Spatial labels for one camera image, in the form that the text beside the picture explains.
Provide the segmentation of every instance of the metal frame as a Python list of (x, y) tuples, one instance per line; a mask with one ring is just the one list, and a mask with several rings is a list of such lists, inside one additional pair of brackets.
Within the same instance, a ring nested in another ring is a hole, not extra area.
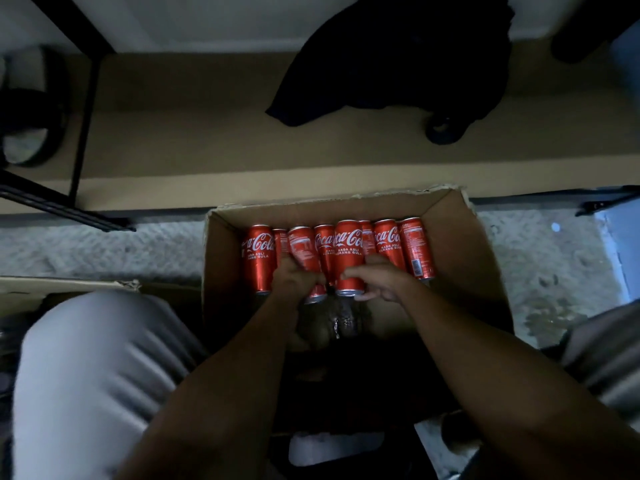
[(31, 1), (92, 61), (116, 53), (73, 0)]
[(89, 84), (84, 100), (83, 119), (78, 137), (76, 160), (69, 195), (56, 192), (27, 178), (19, 177), (7, 170), (0, 170), (0, 197), (43, 210), (55, 216), (80, 222), (105, 232), (132, 230), (128, 219), (105, 217), (76, 207), (78, 187), (84, 164), (84, 151), (89, 138), (93, 104), (98, 88), (100, 62), (105, 55), (115, 50), (96, 30), (89, 19), (72, 0), (31, 0), (64, 33), (78, 49), (91, 59)]
[(71, 197), (6, 170), (0, 171), (0, 197), (34, 209), (75, 220), (105, 232), (135, 230), (128, 219), (110, 219), (95, 212), (75, 208)]
[(485, 210), (522, 207), (575, 208), (576, 217), (591, 216), (604, 209), (640, 198), (640, 185), (605, 187), (601, 189), (561, 190), (507, 197), (471, 198), (471, 202)]

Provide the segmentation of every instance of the black cloth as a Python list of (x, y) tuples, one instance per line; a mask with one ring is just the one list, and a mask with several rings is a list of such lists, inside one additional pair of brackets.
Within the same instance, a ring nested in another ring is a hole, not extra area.
[(311, 36), (267, 114), (299, 126), (345, 105), (408, 105), (464, 133), (506, 87), (513, 17), (507, 3), (359, 0)]

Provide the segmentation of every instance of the speckled floor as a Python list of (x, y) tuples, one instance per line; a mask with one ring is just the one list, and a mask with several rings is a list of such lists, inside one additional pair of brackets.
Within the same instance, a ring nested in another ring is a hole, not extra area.
[[(502, 270), (516, 334), (535, 347), (567, 327), (628, 301), (605, 214), (573, 210), (479, 211)], [(144, 223), (135, 233), (85, 226), (0, 228), (0, 275), (196, 284), (203, 266), (201, 219)], [(449, 452), (438, 420), (416, 429), (440, 478), (470, 453)]]

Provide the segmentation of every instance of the cardboard box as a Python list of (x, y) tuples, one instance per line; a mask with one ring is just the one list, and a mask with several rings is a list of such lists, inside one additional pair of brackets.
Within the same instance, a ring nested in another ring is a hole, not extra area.
[(190, 329), (197, 334), (202, 332), (201, 290), (180, 285), (140, 283), (137, 280), (104, 282), (0, 276), (0, 317), (33, 313), (33, 318), (37, 319), (69, 298), (100, 290), (126, 290), (162, 298)]
[[(500, 272), (484, 233), (462, 192), (453, 187), (218, 208), (208, 215), (204, 317), (226, 343), (249, 320), (252, 307), (241, 279), (240, 242), (247, 227), (335, 223), (341, 219), (420, 216), (438, 271), (437, 293), (478, 318), (513, 332)], [(309, 320), (309, 308), (299, 320)], [(276, 431), (380, 431), (409, 425), (458, 406), (402, 308), (369, 302), (368, 333), (356, 339), (317, 340), (313, 350), (292, 351), (285, 361)], [(315, 371), (313, 380), (302, 373)]]

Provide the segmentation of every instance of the red soda can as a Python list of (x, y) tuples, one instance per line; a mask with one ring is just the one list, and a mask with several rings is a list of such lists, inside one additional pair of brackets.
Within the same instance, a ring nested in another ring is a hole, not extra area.
[(314, 227), (316, 231), (316, 249), (320, 256), (320, 265), (322, 272), (326, 278), (326, 282), (330, 286), (335, 286), (334, 258), (335, 250), (333, 249), (333, 226), (331, 224), (322, 224)]
[(376, 235), (378, 252), (386, 256), (398, 268), (406, 271), (404, 253), (396, 221), (394, 219), (383, 219), (374, 224), (373, 230)]
[(360, 226), (362, 227), (362, 250), (364, 252), (364, 256), (378, 254), (378, 251), (376, 250), (376, 238), (373, 234), (371, 221), (358, 222), (360, 222)]
[(289, 238), (286, 229), (274, 229), (273, 241), (276, 247), (276, 267), (280, 267), (283, 253), (289, 253)]
[[(321, 272), (320, 257), (316, 250), (316, 234), (311, 227), (293, 227), (289, 231), (289, 249), (302, 268), (314, 273)], [(318, 303), (326, 298), (324, 285), (314, 286), (305, 303)]]
[(257, 224), (251, 226), (242, 243), (244, 279), (256, 294), (269, 294), (276, 252), (271, 228)]
[(345, 269), (364, 264), (362, 226), (358, 221), (340, 221), (335, 226), (335, 293), (338, 296), (356, 296), (364, 293), (364, 282), (359, 278), (340, 279)]
[(413, 275), (422, 282), (435, 278), (436, 270), (433, 266), (433, 257), (420, 217), (410, 217), (400, 221), (399, 225), (404, 255)]

